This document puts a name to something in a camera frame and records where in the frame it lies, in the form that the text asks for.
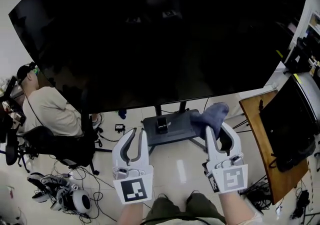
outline wooden desk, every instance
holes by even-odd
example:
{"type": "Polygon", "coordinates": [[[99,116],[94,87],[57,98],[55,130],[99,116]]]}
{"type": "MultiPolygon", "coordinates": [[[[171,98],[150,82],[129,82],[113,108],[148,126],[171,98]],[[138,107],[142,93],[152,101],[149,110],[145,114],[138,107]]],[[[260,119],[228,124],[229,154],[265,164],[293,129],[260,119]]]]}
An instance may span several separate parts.
{"type": "Polygon", "coordinates": [[[271,156],[273,151],[259,115],[259,103],[260,100],[263,100],[263,106],[266,106],[276,96],[277,92],[278,91],[275,90],[239,101],[262,156],[264,169],[269,181],[273,205],[279,202],[290,190],[297,186],[298,182],[308,171],[306,159],[286,172],[280,172],[278,168],[269,168],[269,164],[275,158],[271,156]]]}

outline tile floor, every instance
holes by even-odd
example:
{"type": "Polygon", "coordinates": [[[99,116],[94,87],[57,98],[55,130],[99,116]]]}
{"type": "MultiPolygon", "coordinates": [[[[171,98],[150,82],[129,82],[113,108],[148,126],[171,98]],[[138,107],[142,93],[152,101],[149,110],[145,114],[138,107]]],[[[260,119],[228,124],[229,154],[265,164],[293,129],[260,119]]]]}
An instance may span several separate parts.
{"type": "MultiPolygon", "coordinates": [[[[187,108],[198,109],[203,111],[205,102],[207,99],[200,99],[187,102],[187,108]]],[[[226,101],[229,105],[235,105],[237,100],[234,96],[220,96],[217,98],[210,98],[207,107],[210,104],[217,101],[226,101]]],[[[165,111],[176,111],[178,104],[163,105],[162,109],[165,111]]],[[[137,134],[142,128],[141,120],[147,117],[155,115],[153,107],[137,108],[127,111],[127,118],[122,120],[116,112],[108,112],[104,114],[104,123],[102,128],[104,132],[102,135],[110,140],[118,140],[121,134],[114,131],[115,124],[125,124],[126,129],[137,127],[137,134]]],[[[228,119],[226,122],[230,126],[234,126],[245,117],[239,115],[237,117],[228,119]]],[[[243,131],[247,129],[246,125],[243,125],[237,129],[237,131],[243,131]]],[[[245,162],[248,164],[248,180],[249,184],[254,183],[262,176],[265,175],[262,159],[259,154],[258,146],[255,142],[254,136],[251,132],[244,132],[239,134],[241,137],[242,151],[244,153],[245,162]]],[[[109,142],[102,140],[104,149],[112,149],[116,144],[115,142],[109,142]]],[[[129,150],[129,157],[134,158],[137,155],[138,146],[137,137],[131,144],[129,150]]],[[[155,198],[160,194],[166,194],[176,205],[183,211],[185,209],[184,202],[193,190],[200,190],[201,193],[205,194],[216,206],[217,209],[222,213],[222,208],[219,202],[219,197],[215,194],[211,188],[208,179],[205,177],[202,163],[207,159],[207,155],[192,142],[185,140],[181,142],[166,144],[157,146],[150,156],[150,164],[154,166],[154,179],[153,179],[153,198],[146,202],[148,206],[152,206],[155,198]]],[[[313,197],[313,212],[320,211],[320,173],[316,172],[315,158],[311,156],[310,168],[312,173],[314,197],[313,197]]],[[[40,155],[39,158],[29,162],[29,166],[32,172],[40,172],[43,174],[55,174],[53,170],[55,160],[51,159],[48,155],[40,155]]],[[[95,169],[100,171],[98,176],[105,182],[112,185],[112,155],[110,153],[96,152],[93,159],[95,169]]],[[[59,162],[56,163],[56,169],[60,173],[69,172],[68,168],[59,162]]],[[[81,174],[73,172],[75,183],[79,184],[81,174]]],[[[19,216],[19,209],[23,211],[27,218],[29,225],[53,225],[53,224],[68,224],[68,225],[80,225],[82,224],[76,215],[67,215],[61,211],[51,211],[51,203],[37,203],[34,202],[31,197],[34,194],[35,186],[27,182],[27,173],[23,168],[18,167],[17,164],[13,166],[7,166],[5,156],[0,155],[0,198],[1,193],[7,190],[1,186],[11,186],[13,190],[13,199],[10,204],[6,205],[3,200],[0,199],[0,210],[1,208],[8,209],[14,217],[19,216]]],[[[309,192],[311,192],[311,180],[310,175],[307,173],[303,178],[309,192]]],[[[83,187],[93,196],[94,192],[98,191],[99,184],[93,176],[87,175],[83,180],[83,187]]],[[[112,218],[117,220],[121,214],[122,204],[118,198],[118,195],[114,189],[110,186],[101,183],[100,191],[103,193],[103,199],[99,202],[99,206],[102,210],[110,215],[112,218]]],[[[279,217],[276,215],[276,207],[271,206],[270,210],[264,212],[264,220],[269,224],[281,224],[281,225],[298,225],[299,220],[290,220],[289,217],[292,214],[296,206],[295,191],[292,190],[283,200],[283,209],[279,217]]],[[[144,206],[143,215],[146,216],[149,208],[144,206]]],[[[97,215],[97,207],[93,205],[93,209],[90,213],[91,217],[97,215]]],[[[315,217],[311,222],[312,225],[317,224],[320,217],[315,217]]],[[[92,220],[94,225],[111,225],[115,224],[113,220],[107,216],[100,214],[97,219],[92,220]]]]}

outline man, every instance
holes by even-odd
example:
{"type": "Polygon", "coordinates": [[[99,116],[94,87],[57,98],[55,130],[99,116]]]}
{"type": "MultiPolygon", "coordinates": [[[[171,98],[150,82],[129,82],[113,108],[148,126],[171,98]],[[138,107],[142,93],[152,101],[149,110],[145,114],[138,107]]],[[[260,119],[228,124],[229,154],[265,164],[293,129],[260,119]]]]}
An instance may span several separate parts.
{"type": "MultiPolygon", "coordinates": [[[[49,128],[55,136],[83,135],[81,114],[53,87],[39,89],[36,70],[29,65],[19,68],[16,78],[26,99],[23,102],[23,112],[26,116],[24,131],[38,126],[49,128]]],[[[93,128],[103,121],[101,114],[92,114],[93,128]]]]}
{"type": "Polygon", "coordinates": [[[181,212],[168,197],[160,194],[142,223],[143,203],[126,205],[118,225],[263,225],[260,215],[255,214],[237,192],[219,195],[224,217],[205,195],[197,190],[186,200],[186,212],[181,212]]]}

